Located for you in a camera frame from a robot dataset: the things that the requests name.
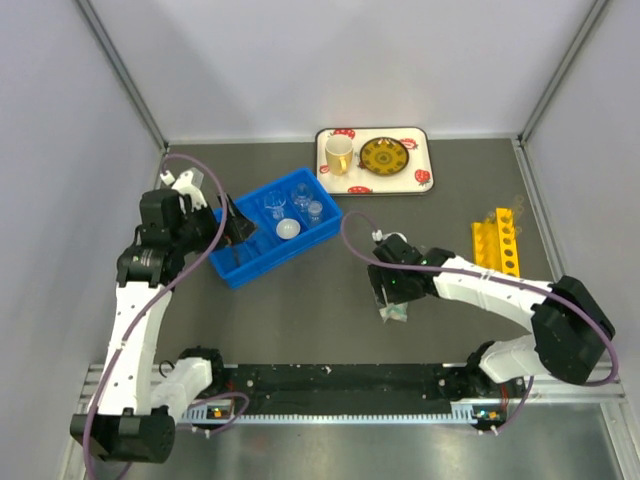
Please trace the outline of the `white round dish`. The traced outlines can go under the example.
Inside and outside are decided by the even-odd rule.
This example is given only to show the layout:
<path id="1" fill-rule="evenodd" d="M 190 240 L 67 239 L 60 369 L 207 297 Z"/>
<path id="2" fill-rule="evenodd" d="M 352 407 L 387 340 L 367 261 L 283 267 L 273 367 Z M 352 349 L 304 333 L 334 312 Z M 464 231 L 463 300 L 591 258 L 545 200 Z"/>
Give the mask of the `white round dish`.
<path id="1" fill-rule="evenodd" d="M 283 218 L 276 225 L 276 235 L 284 240 L 292 240 L 301 232 L 300 223 L 293 218 Z"/>

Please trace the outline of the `round glass flask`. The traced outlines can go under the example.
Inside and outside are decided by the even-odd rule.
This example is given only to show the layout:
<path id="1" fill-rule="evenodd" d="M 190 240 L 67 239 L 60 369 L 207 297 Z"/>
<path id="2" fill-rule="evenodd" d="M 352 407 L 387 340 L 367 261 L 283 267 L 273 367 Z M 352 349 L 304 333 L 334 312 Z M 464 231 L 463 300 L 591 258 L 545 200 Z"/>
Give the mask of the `round glass flask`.
<path id="1" fill-rule="evenodd" d="M 304 182 L 298 183 L 291 191 L 291 200 L 299 211 L 306 211 L 314 200 L 311 187 Z"/>

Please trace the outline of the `plastic bag with gloves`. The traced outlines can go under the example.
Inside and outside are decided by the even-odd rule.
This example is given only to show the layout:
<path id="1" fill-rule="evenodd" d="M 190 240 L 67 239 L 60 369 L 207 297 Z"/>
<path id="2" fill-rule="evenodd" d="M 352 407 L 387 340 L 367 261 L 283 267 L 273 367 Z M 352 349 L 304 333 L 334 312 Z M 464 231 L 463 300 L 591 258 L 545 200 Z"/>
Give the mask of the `plastic bag with gloves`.
<path id="1" fill-rule="evenodd" d="M 408 320 L 408 304 L 390 304 L 379 308 L 384 323 L 388 321 L 406 322 Z"/>

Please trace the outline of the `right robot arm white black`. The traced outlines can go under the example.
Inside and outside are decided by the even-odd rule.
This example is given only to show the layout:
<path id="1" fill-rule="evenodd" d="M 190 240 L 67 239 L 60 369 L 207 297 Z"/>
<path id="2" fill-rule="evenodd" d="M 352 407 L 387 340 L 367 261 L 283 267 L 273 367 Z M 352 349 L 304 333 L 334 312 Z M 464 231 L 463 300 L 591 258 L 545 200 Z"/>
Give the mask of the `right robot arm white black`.
<path id="1" fill-rule="evenodd" d="M 409 303 L 426 296 L 463 302 L 525 329 L 510 341 L 488 341 L 469 356 L 467 384 L 487 396 L 502 383 L 548 374 L 586 385 L 615 329 L 586 286 L 564 275 L 529 281 L 473 264 L 450 251 L 421 253 L 399 233 L 373 233 L 367 268 L 383 320 L 404 321 Z"/>

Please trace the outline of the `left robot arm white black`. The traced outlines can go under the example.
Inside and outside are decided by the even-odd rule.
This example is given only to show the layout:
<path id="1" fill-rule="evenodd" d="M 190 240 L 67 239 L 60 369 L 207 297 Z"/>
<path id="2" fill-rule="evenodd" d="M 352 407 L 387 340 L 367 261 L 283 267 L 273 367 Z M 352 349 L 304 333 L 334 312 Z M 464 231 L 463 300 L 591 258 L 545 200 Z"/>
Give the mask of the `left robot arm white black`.
<path id="1" fill-rule="evenodd" d="M 116 314 L 106 364 L 85 414 L 70 434 L 86 462 L 163 463 L 176 425 L 200 399 L 227 395 L 218 350 L 192 347 L 158 385 L 152 383 L 160 327 L 178 283 L 192 272 L 186 257 L 236 246 L 256 230 L 229 195 L 217 219 L 199 190 L 143 194 L 141 223 L 117 260 Z"/>

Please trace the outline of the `clear glass beaker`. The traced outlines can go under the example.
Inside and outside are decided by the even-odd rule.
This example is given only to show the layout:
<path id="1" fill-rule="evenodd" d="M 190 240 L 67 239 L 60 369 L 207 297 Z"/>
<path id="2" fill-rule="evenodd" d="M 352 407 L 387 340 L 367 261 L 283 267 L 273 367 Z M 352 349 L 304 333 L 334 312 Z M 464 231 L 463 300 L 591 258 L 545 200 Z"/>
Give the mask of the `clear glass beaker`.
<path id="1" fill-rule="evenodd" d="M 281 190 L 269 191 L 263 199 L 264 208 L 274 222 L 285 218 L 286 198 Z"/>

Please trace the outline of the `small glass beaker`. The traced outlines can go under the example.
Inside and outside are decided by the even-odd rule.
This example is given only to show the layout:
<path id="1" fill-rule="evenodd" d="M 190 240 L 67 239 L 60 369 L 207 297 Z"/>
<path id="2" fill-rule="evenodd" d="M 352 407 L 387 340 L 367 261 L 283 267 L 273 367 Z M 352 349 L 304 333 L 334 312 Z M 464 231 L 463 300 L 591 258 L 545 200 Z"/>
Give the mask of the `small glass beaker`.
<path id="1" fill-rule="evenodd" d="M 309 218 L 309 225 L 311 227 L 318 226 L 323 221 L 324 206 L 320 201 L 313 200 L 308 205 L 307 213 Z"/>

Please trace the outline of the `blue plastic compartment bin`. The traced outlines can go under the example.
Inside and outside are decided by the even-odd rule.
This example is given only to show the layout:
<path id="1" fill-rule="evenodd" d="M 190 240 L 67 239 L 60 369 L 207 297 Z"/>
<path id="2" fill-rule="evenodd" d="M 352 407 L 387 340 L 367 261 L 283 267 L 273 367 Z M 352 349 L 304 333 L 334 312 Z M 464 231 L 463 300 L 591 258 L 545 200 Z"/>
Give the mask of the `blue plastic compartment bin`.
<path id="1" fill-rule="evenodd" d="M 309 225 L 308 213 L 299 211 L 291 200 L 291 191 L 300 182 L 307 183 L 314 200 L 324 206 L 320 225 Z M 286 198 L 285 218 L 293 218 L 301 225 L 300 234 L 284 241 L 276 235 L 276 225 L 264 208 L 263 199 L 271 190 L 281 190 Z M 257 224 L 258 230 L 246 242 L 236 245 L 242 257 L 242 266 L 236 268 L 232 247 L 227 246 L 210 254 L 210 262 L 219 276 L 231 288 L 239 288 L 295 256 L 337 235 L 342 211 L 306 167 L 297 169 L 234 200 L 240 211 Z"/>

